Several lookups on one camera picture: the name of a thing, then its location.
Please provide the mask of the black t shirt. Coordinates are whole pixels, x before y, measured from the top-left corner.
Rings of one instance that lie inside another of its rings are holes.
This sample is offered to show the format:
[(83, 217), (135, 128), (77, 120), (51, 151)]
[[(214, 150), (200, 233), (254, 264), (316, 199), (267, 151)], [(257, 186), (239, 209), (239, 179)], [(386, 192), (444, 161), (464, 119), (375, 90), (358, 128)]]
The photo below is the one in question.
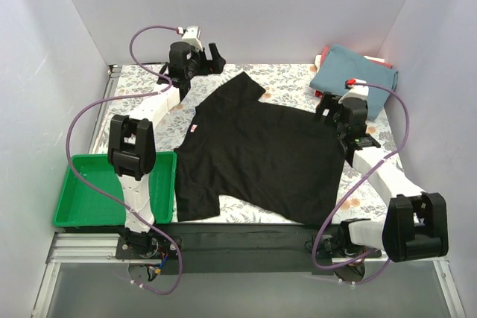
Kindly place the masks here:
[(218, 216), (222, 195), (308, 225), (332, 211), (344, 166), (335, 129), (264, 93), (241, 73), (197, 106), (175, 150), (179, 220)]

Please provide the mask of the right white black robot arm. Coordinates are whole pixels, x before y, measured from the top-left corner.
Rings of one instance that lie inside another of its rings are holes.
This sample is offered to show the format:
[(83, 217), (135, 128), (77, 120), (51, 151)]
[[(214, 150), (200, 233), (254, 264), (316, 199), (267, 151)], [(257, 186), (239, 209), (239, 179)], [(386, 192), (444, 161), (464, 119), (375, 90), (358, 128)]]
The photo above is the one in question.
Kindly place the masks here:
[(338, 250), (349, 257), (363, 248), (383, 250), (393, 262), (445, 256), (449, 251), (446, 201), (409, 180), (367, 133), (364, 94), (354, 89), (343, 96), (326, 92), (315, 117), (336, 129), (345, 160), (387, 206), (384, 222), (342, 221), (335, 236)]

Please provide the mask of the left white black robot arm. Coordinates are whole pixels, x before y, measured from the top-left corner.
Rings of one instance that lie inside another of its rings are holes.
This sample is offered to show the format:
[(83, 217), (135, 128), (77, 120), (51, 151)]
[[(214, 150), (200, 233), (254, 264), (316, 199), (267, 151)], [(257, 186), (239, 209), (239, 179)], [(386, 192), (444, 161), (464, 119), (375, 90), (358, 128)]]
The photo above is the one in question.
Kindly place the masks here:
[(124, 240), (142, 258), (153, 257), (159, 241), (150, 234), (155, 222), (151, 208), (149, 176), (156, 161), (154, 130), (165, 115), (185, 98), (195, 76), (220, 74), (226, 60), (215, 43), (209, 44), (212, 58), (205, 50), (185, 41), (170, 45), (168, 62), (157, 79), (152, 96), (144, 99), (126, 115), (114, 115), (110, 122), (107, 159), (121, 184), (127, 206)]

